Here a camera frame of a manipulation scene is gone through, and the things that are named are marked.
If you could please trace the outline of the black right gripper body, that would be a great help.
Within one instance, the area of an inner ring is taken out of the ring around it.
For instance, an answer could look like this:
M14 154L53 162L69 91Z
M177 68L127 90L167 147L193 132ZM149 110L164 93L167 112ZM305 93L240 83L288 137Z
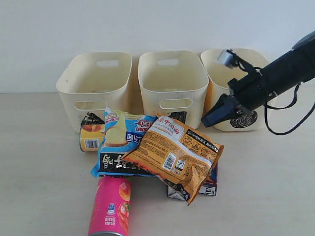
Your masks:
M230 114L250 114L271 100L270 72L269 67L256 68L242 79L233 78L228 82L227 110Z

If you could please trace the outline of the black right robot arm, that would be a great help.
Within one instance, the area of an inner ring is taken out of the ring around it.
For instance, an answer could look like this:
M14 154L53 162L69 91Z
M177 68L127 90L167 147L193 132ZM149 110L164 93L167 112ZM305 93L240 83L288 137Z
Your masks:
M231 50L223 50L217 61L229 68L239 67L247 74L227 84L229 94L222 94L201 119L206 127L253 114L276 96L315 77L315 34L300 39L291 50L264 68L253 66Z

